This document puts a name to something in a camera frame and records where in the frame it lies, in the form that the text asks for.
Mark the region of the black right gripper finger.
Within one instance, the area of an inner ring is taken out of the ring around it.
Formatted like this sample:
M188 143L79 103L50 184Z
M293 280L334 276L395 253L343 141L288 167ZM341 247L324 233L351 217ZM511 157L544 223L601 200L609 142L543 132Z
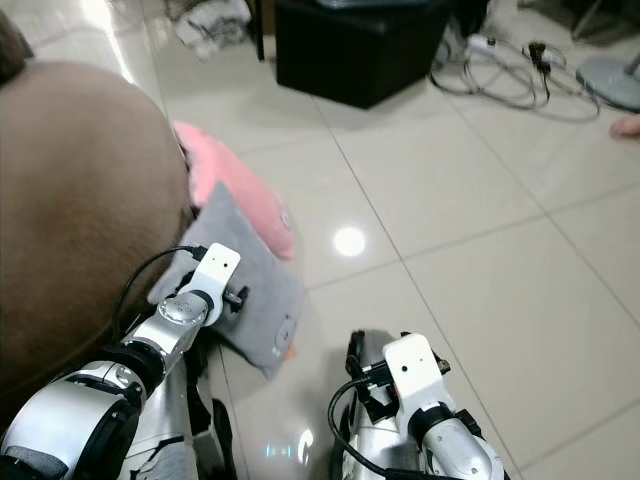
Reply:
M349 335L349 343L346 351L346 371L349 378L358 380L355 388L356 397L369 398L369 372L365 364L367 353L367 332L364 329L356 330Z

